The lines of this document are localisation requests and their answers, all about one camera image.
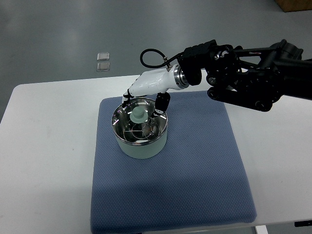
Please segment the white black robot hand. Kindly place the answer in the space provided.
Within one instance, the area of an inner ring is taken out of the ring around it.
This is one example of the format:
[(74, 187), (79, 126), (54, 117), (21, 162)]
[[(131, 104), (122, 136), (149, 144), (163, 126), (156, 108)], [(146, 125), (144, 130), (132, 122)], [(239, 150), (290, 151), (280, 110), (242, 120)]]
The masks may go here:
[(126, 107), (132, 98), (156, 94), (152, 117), (164, 114), (169, 106), (169, 89), (182, 90), (189, 86), (180, 66), (174, 65), (170, 70), (156, 69), (142, 73), (127, 89), (122, 97), (122, 107)]

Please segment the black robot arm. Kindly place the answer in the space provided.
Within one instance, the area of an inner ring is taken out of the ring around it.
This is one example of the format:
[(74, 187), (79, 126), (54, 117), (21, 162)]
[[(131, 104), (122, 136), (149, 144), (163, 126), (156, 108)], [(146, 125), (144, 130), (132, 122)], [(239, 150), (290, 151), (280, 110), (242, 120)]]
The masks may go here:
[(205, 69), (211, 99), (267, 112), (282, 96), (312, 98), (312, 61), (302, 53), (284, 39), (253, 49), (212, 40), (186, 48), (177, 62), (191, 86), (200, 84)]

